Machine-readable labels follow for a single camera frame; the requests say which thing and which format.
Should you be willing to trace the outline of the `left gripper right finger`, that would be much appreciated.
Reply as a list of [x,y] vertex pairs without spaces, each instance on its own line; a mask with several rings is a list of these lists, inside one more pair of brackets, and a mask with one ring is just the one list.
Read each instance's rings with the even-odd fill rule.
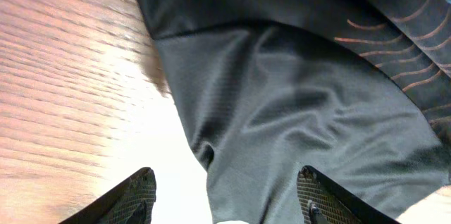
[[312,166],[298,172],[297,198],[306,224],[399,224]]

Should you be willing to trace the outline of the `black orange-patterned jersey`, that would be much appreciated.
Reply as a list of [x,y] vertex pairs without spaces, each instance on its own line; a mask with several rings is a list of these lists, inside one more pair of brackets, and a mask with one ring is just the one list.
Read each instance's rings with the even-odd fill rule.
[[450,180],[450,0],[137,0],[215,223],[312,166],[391,218]]

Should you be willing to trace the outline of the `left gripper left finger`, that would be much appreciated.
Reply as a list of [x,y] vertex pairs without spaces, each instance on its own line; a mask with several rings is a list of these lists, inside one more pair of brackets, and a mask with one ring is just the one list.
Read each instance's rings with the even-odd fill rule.
[[154,171],[143,167],[61,224],[150,224],[155,202]]

